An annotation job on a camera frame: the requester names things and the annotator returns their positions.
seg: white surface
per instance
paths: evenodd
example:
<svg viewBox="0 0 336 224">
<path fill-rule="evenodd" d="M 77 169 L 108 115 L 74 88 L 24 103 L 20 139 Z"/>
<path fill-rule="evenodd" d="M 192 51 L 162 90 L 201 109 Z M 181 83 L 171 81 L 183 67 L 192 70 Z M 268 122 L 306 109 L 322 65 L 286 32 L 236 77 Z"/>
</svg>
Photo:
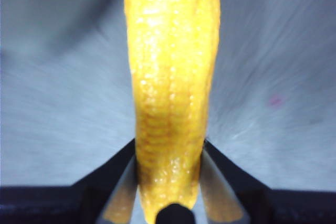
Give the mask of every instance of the white surface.
<svg viewBox="0 0 336 224">
<path fill-rule="evenodd" d="M 208 136 L 268 186 L 336 190 L 335 3 L 222 0 Z M 134 137 L 123 0 L 88 22 L 61 54 L 2 52 L 3 185 L 69 185 Z"/>
</svg>

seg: pink spot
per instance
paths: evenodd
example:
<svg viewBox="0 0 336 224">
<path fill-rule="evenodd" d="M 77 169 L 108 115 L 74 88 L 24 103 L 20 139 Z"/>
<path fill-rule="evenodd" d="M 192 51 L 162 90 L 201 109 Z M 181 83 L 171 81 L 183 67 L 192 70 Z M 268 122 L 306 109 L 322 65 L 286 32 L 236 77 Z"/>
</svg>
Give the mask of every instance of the pink spot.
<svg viewBox="0 0 336 224">
<path fill-rule="evenodd" d="M 268 101 L 268 105 L 273 108 L 278 108 L 282 106 L 283 103 L 284 103 L 283 98 L 277 94 L 273 95 Z"/>
</svg>

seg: gray background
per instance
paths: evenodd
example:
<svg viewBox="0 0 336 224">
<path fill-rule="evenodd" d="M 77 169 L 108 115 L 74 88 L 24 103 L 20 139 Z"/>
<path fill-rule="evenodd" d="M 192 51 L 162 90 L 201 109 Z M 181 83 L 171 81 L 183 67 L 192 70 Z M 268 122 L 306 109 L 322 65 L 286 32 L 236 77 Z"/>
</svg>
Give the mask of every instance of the gray background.
<svg viewBox="0 0 336 224">
<path fill-rule="evenodd" d="M 221 1 L 210 141 L 270 187 L 336 190 L 336 0 Z M 1 184 L 74 183 L 134 137 L 123 0 L 1 15 Z"/>
</svg>

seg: metal prong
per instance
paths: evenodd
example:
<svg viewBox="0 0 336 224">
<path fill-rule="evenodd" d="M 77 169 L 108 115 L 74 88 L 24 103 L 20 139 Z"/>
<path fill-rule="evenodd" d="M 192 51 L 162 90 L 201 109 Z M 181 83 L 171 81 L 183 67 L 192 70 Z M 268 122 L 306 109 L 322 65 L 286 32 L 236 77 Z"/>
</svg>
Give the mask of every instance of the metal prong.
<svg viewBox="0 0 336 224">
<path fill-rule="evenodd" d="M 135 157 L 129 161 L 96 224 L 127 224 L 131 220 L 137 188 Z"/>
<path fill-rule="evenodd" d="M 200 185 L 208 223 L 248 224 L 250 218 L 206 150 L 201 159 Z"/>
</svg>

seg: yellow corn cob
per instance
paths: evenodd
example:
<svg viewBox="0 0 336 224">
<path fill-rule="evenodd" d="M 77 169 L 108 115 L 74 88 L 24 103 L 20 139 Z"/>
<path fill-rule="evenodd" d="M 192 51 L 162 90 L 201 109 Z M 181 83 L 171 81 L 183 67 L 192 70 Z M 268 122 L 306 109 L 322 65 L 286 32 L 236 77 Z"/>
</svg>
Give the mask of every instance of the yellow corn cob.
<svg viewBox="0 0 336 224">
<path fill-rule="evenodd" d="M 136 112 L 135 149 L 146 221 L 198 192 L 219 0 L 124 0 Z"/>
</svg>

